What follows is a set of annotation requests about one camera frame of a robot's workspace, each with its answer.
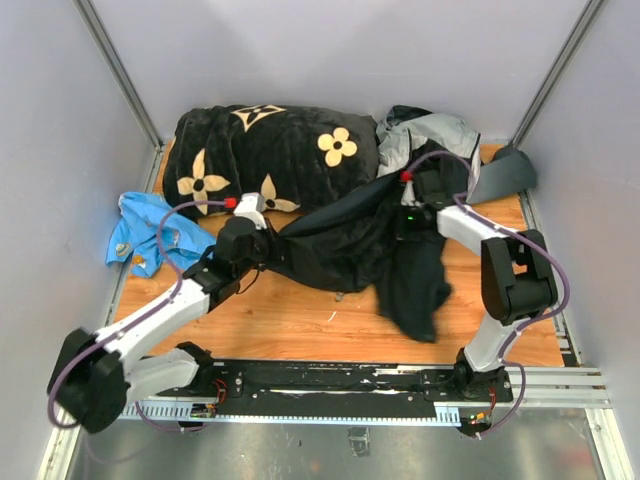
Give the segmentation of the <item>dark grey zip jacket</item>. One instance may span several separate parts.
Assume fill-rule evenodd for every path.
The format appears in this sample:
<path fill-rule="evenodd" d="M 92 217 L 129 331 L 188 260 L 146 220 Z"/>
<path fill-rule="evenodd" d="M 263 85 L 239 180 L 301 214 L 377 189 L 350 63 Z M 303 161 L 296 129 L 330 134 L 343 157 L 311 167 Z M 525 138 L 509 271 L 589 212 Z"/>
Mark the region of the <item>dark grey zip jacket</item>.
<path fill-rule="evenodd" d="M 453 203 L 468 190 L 466 165 L 479 161 L 481 134 L 463 118 L 396 105 L 376 127 L 376 180 L 293 221 L 278 233 L 285 265 L 269 269 L 302 285 L 336 293 L 376 292 L 379 315 L 409 338 L 433 343 L 434 316 L 449 299 L 440 234 L 397 238 L 400 172 L 419 160 L 416 196 Z"/>

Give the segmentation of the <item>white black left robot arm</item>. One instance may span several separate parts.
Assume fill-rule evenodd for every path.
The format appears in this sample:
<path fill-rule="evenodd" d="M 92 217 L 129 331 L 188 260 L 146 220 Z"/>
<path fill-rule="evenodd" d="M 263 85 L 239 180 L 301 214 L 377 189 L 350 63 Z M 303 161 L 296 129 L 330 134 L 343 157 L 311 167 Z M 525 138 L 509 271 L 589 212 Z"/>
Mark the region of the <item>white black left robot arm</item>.
<path fill-rule="evenodd" d="M 134 402 L 172 389 L 200 396 L 217 387 L 210 353 L 186 342 L 150 350 L 187 323 L 239 293 L 241 280 L 266 262 L 275 230 L 264 218 L 231 217 L 217 241 L 161 296 L 109 327 L 78 328 L 64 339 L 47 387 L 49 418 L 60 406 L 77 426 L 98 433 Z"/>

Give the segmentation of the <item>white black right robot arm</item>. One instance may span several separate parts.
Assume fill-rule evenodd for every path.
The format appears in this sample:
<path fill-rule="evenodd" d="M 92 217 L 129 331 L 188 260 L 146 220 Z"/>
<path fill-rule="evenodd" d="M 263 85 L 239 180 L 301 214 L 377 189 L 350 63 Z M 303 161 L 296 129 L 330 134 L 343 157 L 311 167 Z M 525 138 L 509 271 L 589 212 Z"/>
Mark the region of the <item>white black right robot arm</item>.
<path fill-rule="evenodd" d="M 404 204 L 401 211 L 403 233 L 431 230 L 480 257 L 485 315 L 443 386 L 466 400 L 482 397 L 506 381 L 506 357 L 527 322 L 557 301 L 544 236 L 537 230 L 518 232 L 497 224 L 467 205 L 436 210 L 414 203 Z"/>

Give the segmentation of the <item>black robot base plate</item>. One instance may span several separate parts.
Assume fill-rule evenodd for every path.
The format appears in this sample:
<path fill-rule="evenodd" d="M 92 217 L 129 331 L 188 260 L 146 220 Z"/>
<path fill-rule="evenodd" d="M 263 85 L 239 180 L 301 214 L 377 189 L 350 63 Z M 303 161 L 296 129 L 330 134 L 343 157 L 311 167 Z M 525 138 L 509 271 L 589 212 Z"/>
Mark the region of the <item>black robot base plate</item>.
<path fill-rule="evenodd" d="M 221 399 L 220 416 L 317 421 L 429 421 L 439 402 L 491 407 L 514 398 L 506 371 L 504 384 L 488 394 L 457 396 L 443 386 L 451 365 L 218 360 L 209 373 L 208 383 L 162 394 L 205 404 Z"/>

